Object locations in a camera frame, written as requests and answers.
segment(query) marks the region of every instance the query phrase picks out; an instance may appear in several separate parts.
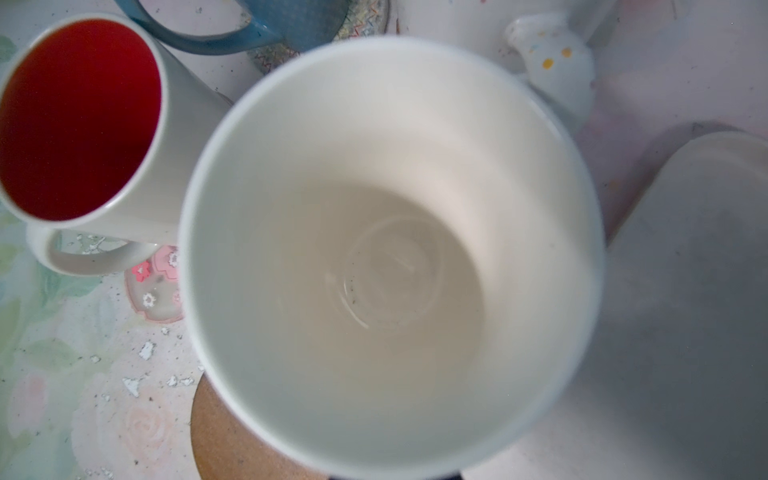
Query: blue mug handle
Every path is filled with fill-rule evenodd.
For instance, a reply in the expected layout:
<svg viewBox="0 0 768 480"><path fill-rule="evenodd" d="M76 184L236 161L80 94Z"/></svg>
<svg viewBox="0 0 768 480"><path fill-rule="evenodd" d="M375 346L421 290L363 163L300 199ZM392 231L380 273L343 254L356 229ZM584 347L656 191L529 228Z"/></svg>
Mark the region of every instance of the blue mug handle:
<svg viewBox="0 0 768 480"><path fill-rule="evenodd" d="M251 20L251 23L240 30L220 35L185 35L165 28L152 18L139 0L115 0L118 7L134 22L148 31L157 40L197 55L226 55L251 48L263 47L282 40L267 26Z"/></svg>

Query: blue mug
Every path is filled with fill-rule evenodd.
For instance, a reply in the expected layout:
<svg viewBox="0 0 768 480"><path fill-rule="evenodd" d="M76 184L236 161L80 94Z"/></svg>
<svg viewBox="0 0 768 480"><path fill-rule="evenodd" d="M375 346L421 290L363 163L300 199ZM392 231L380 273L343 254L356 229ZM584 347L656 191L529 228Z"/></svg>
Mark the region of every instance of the blue mug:
<svg viewBox="0 0 768 480"><path fill-rule="evenodd" d="M283 42L307 51L333 40L350 0L237 0L251 14L244 28L221 35L185 35L157 23L139 0L115 0L134 22L163 43L198 55L226 55Z"/></svg>

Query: red-lined mug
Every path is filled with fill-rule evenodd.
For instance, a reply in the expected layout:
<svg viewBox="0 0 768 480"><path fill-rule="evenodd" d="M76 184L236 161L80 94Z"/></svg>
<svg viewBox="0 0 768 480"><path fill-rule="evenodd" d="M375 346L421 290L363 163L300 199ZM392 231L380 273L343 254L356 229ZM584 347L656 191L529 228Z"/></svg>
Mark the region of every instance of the red-lined mug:
<svg viewBox="0 0 768 480"><path fill-rule="evenodd" d="M184 192L230 104L130 20L66 18L0 81L0 200L48 268L125 270L177 242ZM74 255L61 230L126 240Z"/></svg>

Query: ceramic mug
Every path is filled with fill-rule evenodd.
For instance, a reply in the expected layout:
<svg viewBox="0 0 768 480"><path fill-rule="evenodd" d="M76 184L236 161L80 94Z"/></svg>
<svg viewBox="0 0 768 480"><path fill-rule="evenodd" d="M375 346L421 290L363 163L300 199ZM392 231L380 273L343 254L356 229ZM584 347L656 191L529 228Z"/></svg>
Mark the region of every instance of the ceramic mug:
<svg viewBox="0 0 768 480"><path fill-rule="evenodd" d="M597 196L553 111L413 38L318 48L205 147L180 223L201 362L253 432L337 478L440 478L519 437L584 353Z"/></svg>
<svg viewBox="0 0 768 480"><path fill-rule="evenodd" d="M401 35L455 45L521 74L575 131L594 101L594 66L584 43L614 3L399 0L397 28Z"/></svg>
<svg viewBox="0 0 768 480"><path fill-rule="evenodd" d="M115 1L160 41L198 55L225 55L278 42L307 51L333 40L349 10L349 0L238 0L252 15L248 25L221 35L195 36L160 25L138 0Z"/></svg>
<svg viewBox="0 0 768 480"><path fill-rule="evenodd" d="M0 81L0 200L46 267L101 275L176 244L197 158L230 104L126 18L84 14L40 34ZM57 250L61 230L128 241Z"/></svg>

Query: white mug handle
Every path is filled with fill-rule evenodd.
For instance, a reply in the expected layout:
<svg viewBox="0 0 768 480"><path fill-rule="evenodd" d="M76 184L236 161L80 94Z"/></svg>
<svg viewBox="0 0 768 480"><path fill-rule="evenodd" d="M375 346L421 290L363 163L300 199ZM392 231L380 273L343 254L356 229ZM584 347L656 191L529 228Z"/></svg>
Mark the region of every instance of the white mug handle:
<svg viewBox="0 0 768 480"><path fill-rule="evenodd" d="M61 230L27 224L27 244L40 263L55 272L73 276L99 276L127 270L151 257L161 246L129 242L108 252L78 255L56 248Z"/></svg>
<svg viewBox="0 0 768 480"><path fill-rule="evenodd" d="M525 80L571 133L581 128L594 104L594 59L568 29L568 15L520 17L507 27L505 38L523 57Z"/></svg>

